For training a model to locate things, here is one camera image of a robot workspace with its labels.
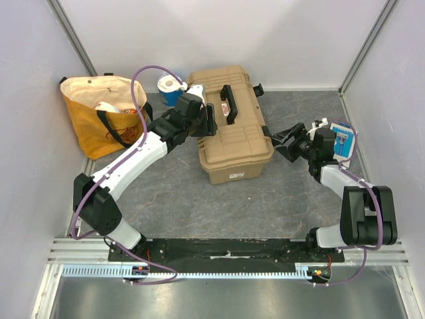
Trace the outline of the tan plastic toolbox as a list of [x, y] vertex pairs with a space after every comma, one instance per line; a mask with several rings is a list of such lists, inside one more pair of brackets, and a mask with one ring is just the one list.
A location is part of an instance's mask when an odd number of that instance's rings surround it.
[[263, 131], [258, 102], [262, 86], [254, 86], [240, 65], [194, 71], [187, 83], [203, 85], [206, 102], [214, 106], [216, 134], [197, 139], [200, 164], [210, 183], [259, 177], [274, 153]]

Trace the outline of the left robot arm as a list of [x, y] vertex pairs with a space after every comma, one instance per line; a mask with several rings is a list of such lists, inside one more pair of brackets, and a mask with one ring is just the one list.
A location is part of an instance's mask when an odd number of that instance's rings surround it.
[[121, 244], [132, 261], [146, 253], [145, 237], [127, 222], [117, 200], [151, 164], [163, 158], [189, 137], [216, 133], [212, 104], [204, 99], [203, 87], [194, 85], [182, 93], [174, 108], [150, 123], [146, 133], [111, 164], [74, 180], [75, 216], [94, 232]]

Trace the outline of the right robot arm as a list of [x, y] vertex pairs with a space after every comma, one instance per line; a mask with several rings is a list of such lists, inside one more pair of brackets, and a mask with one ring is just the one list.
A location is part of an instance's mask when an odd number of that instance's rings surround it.
[[396, 243], [398, 229], [391, 188], [370, 184], [347, 170], [335, 157], [339, 134], [326, 119], [316, 121], [310, 130], [299, 122], [269, 137], [276, 151], [289, 162], [305, 159], [314, 180], [342, 200], [337, 224], [312, 228], [307, 234], [304, 253], [309, 260], [320, 261], [328, 249], [378, 250]]

